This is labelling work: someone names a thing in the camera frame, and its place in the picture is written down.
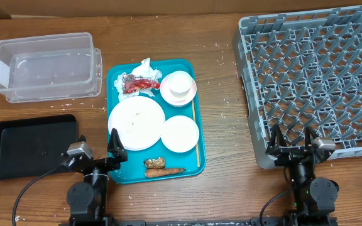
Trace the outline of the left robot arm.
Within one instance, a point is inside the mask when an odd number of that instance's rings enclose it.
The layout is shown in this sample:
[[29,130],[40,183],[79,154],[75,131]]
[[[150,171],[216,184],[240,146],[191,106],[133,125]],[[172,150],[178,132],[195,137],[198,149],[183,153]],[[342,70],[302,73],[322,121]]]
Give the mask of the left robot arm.
[[94,159],[94,154],[82,136],[67,150],[65,166],[83,174],[83,180],[70,187],[67,203],[70,206],[69,225],[117,225],[114,217],[106,214],[109,172],[118,170],[128,155],[115,128],[110,132],[107,158]]

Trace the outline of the large white plate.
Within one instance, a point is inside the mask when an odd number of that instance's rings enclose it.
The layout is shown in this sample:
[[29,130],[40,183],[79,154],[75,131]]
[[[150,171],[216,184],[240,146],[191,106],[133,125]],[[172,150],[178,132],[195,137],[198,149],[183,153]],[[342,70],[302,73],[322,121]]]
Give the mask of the large white plate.
[[117,130],[125,149],[141,151],[160,139],[165,120],[165,113],[156,101],[144,96],[134,96],[114,107],[108,118],[107,130]]

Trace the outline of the small white bowl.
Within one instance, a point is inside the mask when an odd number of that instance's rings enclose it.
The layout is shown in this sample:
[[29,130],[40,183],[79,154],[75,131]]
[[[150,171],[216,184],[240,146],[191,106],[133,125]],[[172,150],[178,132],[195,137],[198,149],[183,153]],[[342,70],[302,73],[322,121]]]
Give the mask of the small white bowl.
[[162,127],[161,140],[174,153],[186,153],[195,147],[194,121],[187,116],[173,116]]

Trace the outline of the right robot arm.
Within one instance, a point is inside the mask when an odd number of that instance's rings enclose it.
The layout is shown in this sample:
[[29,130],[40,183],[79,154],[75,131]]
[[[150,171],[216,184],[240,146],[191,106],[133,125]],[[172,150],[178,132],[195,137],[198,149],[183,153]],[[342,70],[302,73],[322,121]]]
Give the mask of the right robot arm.
[[[309,126],[304,129],[304,141],[304,146],[288,146],[279,125],[271,128],[265,153],[276,157],[274,165],[283,167],[283,175],[291,189],[265,203],[259,216],[260,225],[337,225],[337,220],[329,214],[335,211],[339,185],[315,175],[316,165],[326,161],[336,150],[336,145],[332,140],[318,136]],[[264,218],[267,206],[288,193],[293,194],[295,209],[282,217]]]

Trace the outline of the white cup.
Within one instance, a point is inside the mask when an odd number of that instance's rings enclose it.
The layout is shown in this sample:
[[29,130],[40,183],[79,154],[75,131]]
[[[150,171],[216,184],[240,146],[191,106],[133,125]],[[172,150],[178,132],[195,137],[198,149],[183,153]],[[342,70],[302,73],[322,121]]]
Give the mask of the white cup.
[[175,71],[169,75],[170,92],[176,97],[187,95],[192,86],[192,77],[185,71]]

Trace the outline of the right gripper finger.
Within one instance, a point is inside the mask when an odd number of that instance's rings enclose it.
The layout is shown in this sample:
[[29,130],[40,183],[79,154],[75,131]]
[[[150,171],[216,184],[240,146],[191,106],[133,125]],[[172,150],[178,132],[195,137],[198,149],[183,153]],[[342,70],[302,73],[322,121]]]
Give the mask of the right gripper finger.
[[268,150],[269,151],[277,151],[281,148],[285,147],[285,140],[283,133],[278,124],[274,124],[271,127],[271,136],[268,143]]
[[305,141],[305,148],[310,149],[312,147],[312,140],[316,139],[318,134],[311,128],[310,126],[306,126],[304,129],[304,141]]

